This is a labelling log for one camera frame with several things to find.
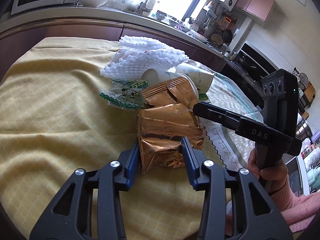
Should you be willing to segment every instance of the ribbed cuff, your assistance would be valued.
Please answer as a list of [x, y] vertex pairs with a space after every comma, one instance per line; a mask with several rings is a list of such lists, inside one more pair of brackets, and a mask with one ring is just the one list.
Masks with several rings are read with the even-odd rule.
[[282, 212], [288, 206], [292, 198], [292, 195], [294, 194], [289, 185], [289, 178], [287, 178], [287, 181], [285, 182], [284, 186], [277, 192], [275, 192], [273, 195], [271, 195], [271, 199], [274, 201], [274, 203], [276, 203], [277, 207]]

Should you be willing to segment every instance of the snack package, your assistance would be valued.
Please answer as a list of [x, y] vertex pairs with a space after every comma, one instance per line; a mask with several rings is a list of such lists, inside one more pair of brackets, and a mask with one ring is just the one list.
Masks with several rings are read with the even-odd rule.
[[181, 139], [187, 136], [191, 146], [199, 150], [204, 144], [204, 129], [192, 112], [197, 98], [189, 81], [178, 77], [147, 88], [142, 95], [155, 106], [138, 111], [142, 173], [153, 165], [184, 166]]
[[119, 108], [138, 109], [143, 107], [141, 91], [148, 87], [145, 80], [113, 80], [111, 88], [102, 91], [100, 96], [109, 104]]

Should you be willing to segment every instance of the person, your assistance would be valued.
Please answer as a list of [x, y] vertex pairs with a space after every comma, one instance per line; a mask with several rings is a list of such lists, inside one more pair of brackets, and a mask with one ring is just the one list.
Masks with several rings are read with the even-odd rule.
[[[259, 170], [256, 165], [256, 150], [250, 152], [247, 169], [257, 178], [273, 181], [268, 191], [271, 199], [278, 206], [291, 232], [305, 230], [320, 209], [320, 192], [296, 197], [289, 185], [287, 166], [281, 160], [276, 167]], [[226, 234], [232, 236], [232, 216], [226, 218]]]

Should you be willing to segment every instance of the white bowl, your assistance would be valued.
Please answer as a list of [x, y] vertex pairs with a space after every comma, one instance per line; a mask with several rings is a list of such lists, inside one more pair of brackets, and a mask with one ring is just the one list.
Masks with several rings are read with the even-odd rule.
[[108, 0], [78, 0], [85, 7], [99, 7], [104, 5]]

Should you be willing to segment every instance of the tiled wall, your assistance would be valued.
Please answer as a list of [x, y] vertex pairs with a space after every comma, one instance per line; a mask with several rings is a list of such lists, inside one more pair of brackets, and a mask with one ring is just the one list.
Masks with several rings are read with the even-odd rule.
[[244, 37], [279, 68], [305, 73], [314, 88], [316, 99], [309, 113], [308, 123], [313, 130], [320, 129], [320, 26], [308, 26], [308, 19], [291, 19], [280, 11], [275, 11], [264, 29], [253, 23]]

